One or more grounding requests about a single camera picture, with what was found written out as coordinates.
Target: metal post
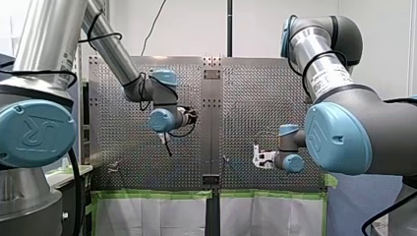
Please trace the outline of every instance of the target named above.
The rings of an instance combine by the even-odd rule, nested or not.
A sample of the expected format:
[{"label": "metal post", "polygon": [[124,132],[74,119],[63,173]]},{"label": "metal post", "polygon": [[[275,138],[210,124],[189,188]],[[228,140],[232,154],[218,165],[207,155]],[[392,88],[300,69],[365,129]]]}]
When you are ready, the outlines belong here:
[{"label": "metal post", "polygon": [[227,0],[227,57],[233,56],[233,0]]}]

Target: green tape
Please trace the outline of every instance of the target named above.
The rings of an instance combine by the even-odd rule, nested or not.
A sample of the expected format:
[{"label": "green tape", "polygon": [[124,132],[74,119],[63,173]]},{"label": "green tape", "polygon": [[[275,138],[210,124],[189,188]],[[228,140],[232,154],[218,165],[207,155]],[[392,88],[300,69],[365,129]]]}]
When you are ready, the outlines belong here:
[{"label": "green tape", "polygon": [[335,189],[337,187],[336,177],[334,177],[330,174],[325,174],[325,185]]},{"label": "green tape", "polygon": [[220,192],[220,196],[226,199],[268,197],[278,199],[323,200],[326,195],[326,193],[297,193],[269,190],[221,190]]},{"label": "green tape", "polygon": [[322,234],[323,236],[328,235],[328,195],[325,195],[323,200],[323,218],[322,218]]},{"label": "green tape", "polygon": [[211,198],[211,191],[167,192],[153,190],[130,190],[93,192],[97,199],[158,199],[158,200],[202,200]]},{"label": "green tape", "polygon": [[97,218],[97,205],[98,205],[98,198],[96,198],[93,194],[91,194],[91,224],[92,224],[92,235],[95,236],[95,227],[96,227],[96,218]]}]

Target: silver arm segment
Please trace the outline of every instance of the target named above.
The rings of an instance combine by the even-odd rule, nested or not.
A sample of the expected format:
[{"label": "silver arm segment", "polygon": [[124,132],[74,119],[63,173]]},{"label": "silver arm segment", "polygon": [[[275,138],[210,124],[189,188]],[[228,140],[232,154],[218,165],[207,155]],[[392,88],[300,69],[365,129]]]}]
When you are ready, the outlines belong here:
[{"label": "silver arm segment", "polygon": [[[88,1],[83,20],[83,30],[86,34],[90,30],[91,37],[114,33],[113,28],[104,16],[97,17],[101,14],[101,11],[95,0]],[[140,71],[119,38],[117,36],[108,36],[91,43],[100,53],[117,80],[119,80],[120,85],[125,89],[126,97],[132,101],[139,102],[141,100],[138,88]],[[151,100],[151,93],[147,92],[150,89],[151,86],[147,85],[147,89],[145,89],[142,97],[144,100]]]}]

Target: robot logo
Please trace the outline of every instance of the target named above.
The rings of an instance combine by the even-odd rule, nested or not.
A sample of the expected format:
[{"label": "robot logo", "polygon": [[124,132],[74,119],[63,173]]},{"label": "robot logo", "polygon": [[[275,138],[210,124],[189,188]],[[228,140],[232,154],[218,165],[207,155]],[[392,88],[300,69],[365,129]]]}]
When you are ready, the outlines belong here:
[{"label": "robot logo", "polygon": [[54,141],[59,135],[59,123],[61,121],[50,118],[27,116],[24,119],[25,128],[22,131],[21,146],[18,149],[36,151],[56,151]]}]

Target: metal bracket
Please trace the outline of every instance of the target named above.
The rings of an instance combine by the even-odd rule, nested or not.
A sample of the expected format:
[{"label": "metal bracket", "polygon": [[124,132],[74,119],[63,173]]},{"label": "metal bracket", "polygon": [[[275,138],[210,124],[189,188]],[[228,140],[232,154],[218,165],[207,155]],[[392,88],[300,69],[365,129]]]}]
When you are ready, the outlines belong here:
[{"label": "metal bracket", "polygon": [[205,80],[220,80],[220,70],[205,70]]},{"label": "metal bracket", "polygon": [[219,185],[220,175],[218,174],[205,174],[203,175],[203,185]]}]

